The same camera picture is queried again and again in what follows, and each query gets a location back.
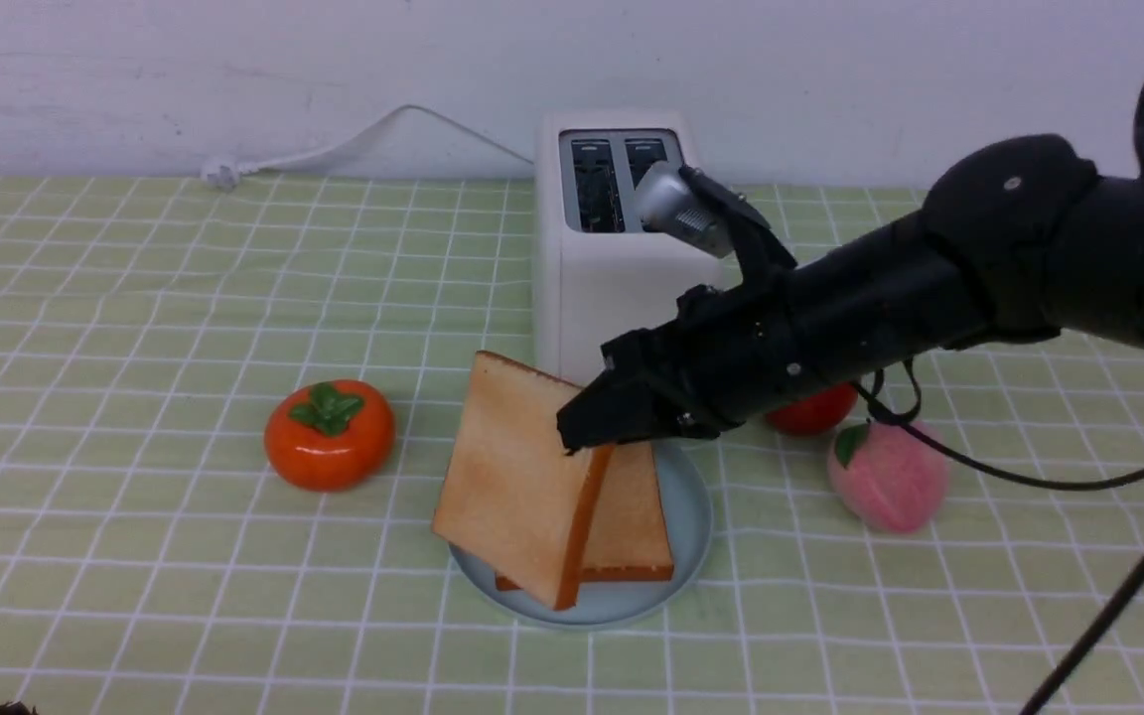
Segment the tomato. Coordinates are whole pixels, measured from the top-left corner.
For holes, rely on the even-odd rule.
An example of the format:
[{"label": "tomato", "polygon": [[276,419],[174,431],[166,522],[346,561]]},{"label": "tomato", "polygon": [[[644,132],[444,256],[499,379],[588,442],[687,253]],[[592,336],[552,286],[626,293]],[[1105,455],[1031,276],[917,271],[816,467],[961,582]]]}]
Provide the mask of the tomato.
[{"label": "tomato", "polygon": [[841,383],[812,395],[779,411],[768,412],[766,421],[780,432],[792,436],[815,436],[840,426],[853,410],[859,394],[853,387]]}]

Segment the persimmon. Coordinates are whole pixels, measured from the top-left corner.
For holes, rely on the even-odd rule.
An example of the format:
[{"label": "persimmon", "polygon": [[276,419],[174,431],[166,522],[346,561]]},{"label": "persimmon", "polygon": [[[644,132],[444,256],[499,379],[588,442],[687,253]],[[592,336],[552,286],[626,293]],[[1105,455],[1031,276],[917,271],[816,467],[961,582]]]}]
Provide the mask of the persimmon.
[{"label": "persimmon", "polygon": [[340,492],[373,475],[395,445],[395,413],[362,380],[295,390],[272,411],[263,451],[277,475],[309,492]]},{"label": "persimmon", "polygon": [[855,410],[859,394],[849,383],[841,383],[824,392],[786,404],[766,413],[766,422],[780,434],[791,436],[817,436],[840,426],[841,420]]}]

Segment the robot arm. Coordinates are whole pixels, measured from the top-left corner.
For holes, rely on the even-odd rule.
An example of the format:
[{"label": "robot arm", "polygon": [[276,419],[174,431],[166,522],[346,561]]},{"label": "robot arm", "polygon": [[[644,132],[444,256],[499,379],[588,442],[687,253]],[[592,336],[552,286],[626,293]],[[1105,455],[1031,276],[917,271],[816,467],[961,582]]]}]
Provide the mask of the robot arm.
[{"label": "robot arm", "polygon": [[1144,87],[1135,180],[1101,176],[1057,135],[976,151],[922,207],[799,267],[742,196],[658,164],[643,217],[742,281],[696,286],[670,321],[601,345],[605,370],[562,408],[564,447],[681,436],[745,420],[934,349],[1032,343],[1063,329],[1144,350]]}]

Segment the pink peach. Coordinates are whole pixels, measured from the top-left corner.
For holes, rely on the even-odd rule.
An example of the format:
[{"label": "pink peach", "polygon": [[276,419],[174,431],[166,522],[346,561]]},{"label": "pink peach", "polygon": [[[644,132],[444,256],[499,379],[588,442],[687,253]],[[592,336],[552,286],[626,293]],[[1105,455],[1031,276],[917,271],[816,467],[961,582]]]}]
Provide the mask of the pink peach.
[{"label": "pink peach", "polygon": [[[929,427],[913,426],[934,438]],[[841,431],[827,453],[827,476],[845,507],[882,532],[907,534],[930,523],[947,496],[947,456],[899,427],[872,422],[847,430],[867,432],[860,443],[859,434],[843,438]],[[845,466],[840,456],[843,439],[857,445]]]}]

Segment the toaster slot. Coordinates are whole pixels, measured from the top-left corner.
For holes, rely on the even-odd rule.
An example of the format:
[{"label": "toaster slot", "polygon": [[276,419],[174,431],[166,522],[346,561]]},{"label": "toaster slot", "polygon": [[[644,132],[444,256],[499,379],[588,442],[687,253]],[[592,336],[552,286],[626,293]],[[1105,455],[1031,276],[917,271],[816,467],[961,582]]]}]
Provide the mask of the toaster slot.
[{"label": "toaster slot", "polygon": [[635,180],[635,186],[644,180],[645,173],[656,161],[665,161],[665,141],[659,137],[648,140],[626,140],[626,157],[629,160],[629,175]]},{"label": "toaster slot", "polygon": [[621,189],[609,140],[572,140],[577,209],[586,232],[622,232]]}]

